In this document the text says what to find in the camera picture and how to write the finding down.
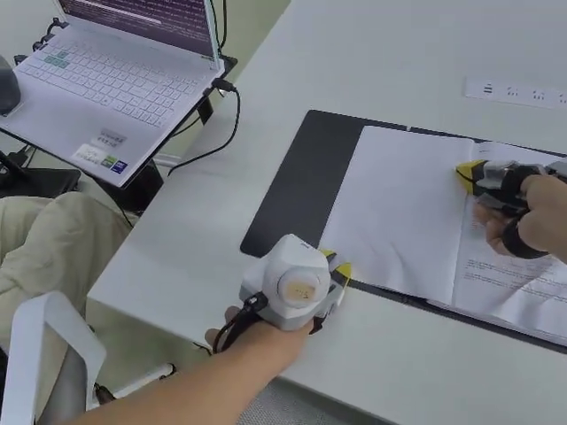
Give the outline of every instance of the white table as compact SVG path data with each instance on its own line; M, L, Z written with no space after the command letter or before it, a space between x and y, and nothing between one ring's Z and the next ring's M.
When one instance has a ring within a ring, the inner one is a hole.
M90 296L203 343L238 301L253 262L238 247L312 108L566 152L565 111L462 97L465 76L567 89L563 12L561 0L295 0L237 81L234 143L167 182ZM235 109L223 102L191 155L226 140ZM284 376L402 425L567 418L567 356L357 290Z

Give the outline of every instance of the office chair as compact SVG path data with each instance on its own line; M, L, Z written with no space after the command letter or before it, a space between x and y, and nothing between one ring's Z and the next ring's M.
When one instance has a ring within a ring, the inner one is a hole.
M69 350L49 402L35 422L35 401L46 325L68 342ZM59 425L96 407L92 393L105 357L106 349L63 294L51 292L25 302L12 321L0 425ZM173 372L173 368L162 367L116 395L124 397L152 380ZM238 425L350 423L370 425L382 422L290 383L276 381L251 403Z

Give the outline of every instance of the laptop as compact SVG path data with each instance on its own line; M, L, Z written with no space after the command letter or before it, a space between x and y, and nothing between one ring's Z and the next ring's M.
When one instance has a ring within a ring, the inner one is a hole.
M69 26L15 69L0 128L126 186L224 75L210 0L59 0Z

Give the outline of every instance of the white chair armrest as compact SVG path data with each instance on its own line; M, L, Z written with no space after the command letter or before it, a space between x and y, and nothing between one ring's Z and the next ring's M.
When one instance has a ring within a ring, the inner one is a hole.
M60 292L30 299L16 311L8 356L8 372L0 425L32 425L41 373L45 325L49 325L84 359L92 389L105 361L106 349ZM85 406L91 391L87 391Z

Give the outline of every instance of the black folder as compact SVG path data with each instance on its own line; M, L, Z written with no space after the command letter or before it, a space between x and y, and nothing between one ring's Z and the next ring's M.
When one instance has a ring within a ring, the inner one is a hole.
M282 165L264 197L259 211L250 226L241 251L254 257L263 257L285 235L294 234L319 246L322 232L335 203L346 170L365 127L382 127L426 135L462 137L476 143L486 140L465 135L451 135L423 128L408 127L381 121L310 111L305 117ZM564 155L547 152L558 157ZM419 297L411 297L364 282L351 282L350 288L375 296L440 314L458 321L514 337L531 344L567 353L567 347L550 343L515 330L472 319L436 307Z

